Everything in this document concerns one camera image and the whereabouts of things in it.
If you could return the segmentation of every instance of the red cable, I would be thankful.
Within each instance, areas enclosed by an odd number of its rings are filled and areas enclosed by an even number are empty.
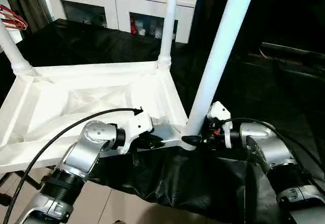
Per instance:
[[[4,5],[0,5],[0,14],[5,16],[5,18],[1,19],[5,27],[14,28],[18,30],[27,29],[28,27],[27,22],[24,19],[22,19],[19,15],[17,15],[15,12],[10,10],[8,7]]]

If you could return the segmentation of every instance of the white bracket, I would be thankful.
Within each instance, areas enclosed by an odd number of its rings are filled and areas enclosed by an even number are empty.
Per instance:
[[[227,120],[231,118],[230,112],[224,107],[219,101],[215,102],[210,106],[208,114],[208,119],[218,118],[218,120]],[[233,128],[233,123],[231,121],[226,122],[222,125],[224,131],[224,141],[227,148],[231,148],[232,144],[230,142],[230,129]]]
[[[119,146],[117,151],[119,154],[126,154],[134,139],[138,138],[141,133],[152,130],[152,122],[148,113],[141,112],[127,121],[121,128],[125,130],[125,143],[124,146]]]

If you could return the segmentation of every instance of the white cabinet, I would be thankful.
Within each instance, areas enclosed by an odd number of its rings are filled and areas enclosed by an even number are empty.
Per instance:
[[[106,27],[118,29],[115,0],[50,0],[55,19],[68,19],[68,10],[66,10],[68,6],[64,9],[64,1],[102,7],[105,13]]]
[[[187,43],[194,8],[197,0],[177,0],[176,15],[177,20],[176,42]],[[142,14],[151,17],[164,18],[167,8],[167,0],[50,0],[55,19],[62,18],[74,20],[71,16],[78,16],[79,20],[86,23],[100,21],[89,20],[84,18],[86,13],[89,13],[90,8],[95,16],[104,19],[103,23],[107,28],[119,29],[121,31],[131,31],[130,13]],[[75,5],[78,11],[72,11],[72,6]]]
[[[166,3],[145,0],[116,0],[118,28],[130,32],[130,13],[162,17],[166,14]],[[176,42],[187,43],[191,30],[194,8],[177,6],[175,19],[177,22]]]

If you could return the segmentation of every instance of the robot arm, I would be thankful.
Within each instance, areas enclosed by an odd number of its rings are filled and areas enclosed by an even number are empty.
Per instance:
[[[16,223],[67,223],[73,204],[100,153],[116,149],[119,154],[125,154],[134,139],[151,130],[152,123],[145,112],[136,115],[121,128],[101,121],[88,122],[78,141],[69,147],[52,174],[43,177],[45,184],[41,191],[33,197]]]
[[[215,121],[230,118],[228,110],[220,103],[214,103],[208,112],[211,120],[209,135],[202,135],[202,142],[218,144],[215,148],[242,148],[252,152],[257,163],[267,176],[280,208],[284,211],[284,223],[325,223],[325,196],[311,181],[287,148],[285,143],[270,129],[273,126],[252,122],[237,125]]]

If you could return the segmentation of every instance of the black fabric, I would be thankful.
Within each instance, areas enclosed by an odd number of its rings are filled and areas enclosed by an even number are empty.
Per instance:
[[[57,20],[18,44],[35,66],[156,60],[160,41],[117,30]],[[200,45],[173,44],[171,73],[187,114],[209,55]],[[13,75],[0,54],[2,98]],[[229,59],[214,100],[232,117],[272,123],[324,159],[324,75],[321,69],[275,61]],[[323,173],[301,149],[292,145],[312,174]],[[245,152],[161,149],[104,158],[92,181],[166,206],[187,209],[232,223],[280,223],[275,195],[265,175]]]

